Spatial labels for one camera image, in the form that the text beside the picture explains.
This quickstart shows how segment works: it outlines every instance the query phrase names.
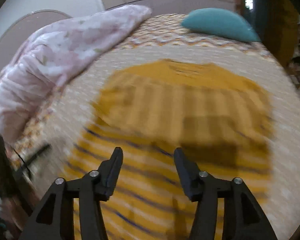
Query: mattress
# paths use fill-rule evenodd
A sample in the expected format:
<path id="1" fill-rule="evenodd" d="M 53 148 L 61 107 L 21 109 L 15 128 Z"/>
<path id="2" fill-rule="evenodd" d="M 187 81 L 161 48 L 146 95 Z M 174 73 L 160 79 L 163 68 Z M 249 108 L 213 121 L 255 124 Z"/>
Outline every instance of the mattress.
<path id="1" fill-rule="evenodd" d="M 44 141 L 52 144 L 52 152 L 32 167 L 34 185 L 42 195 L 61 172 L 71 177 L 62 167 L 69 170 L 73 142 L 91 118 L 90 102 L 114 70 L 162 58 L 197 64 L 213 62 L 254 80 L 271 94 L 275 121 L 275 136 L 269 140 L 272 178 L 250 183 L 267 187 L 266 195 L 260 197 L 261 206 L 278 239 L 289 239 L 300 224 L 300 97 L 261 43 L 190 33 L 180 26 L 184 17 L 173 14 L 146 20 L 74 79 L 62 94 L 53 93 L 27 124 L 16 150 L 25 156 Z"/>

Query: white and pink comforter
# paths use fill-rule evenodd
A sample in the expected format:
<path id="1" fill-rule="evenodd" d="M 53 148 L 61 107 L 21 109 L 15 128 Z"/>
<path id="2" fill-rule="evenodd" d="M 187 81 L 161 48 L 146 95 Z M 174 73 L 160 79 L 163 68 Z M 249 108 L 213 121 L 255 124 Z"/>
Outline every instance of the white and pink comforter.
<path id="1" fill-rule="evenodd" d="M 33 33 L 0 74 L 0 134 L 12 145 L 46 96 L 122 41 L 151 10 L 126 5 L 47 25 Z"/>

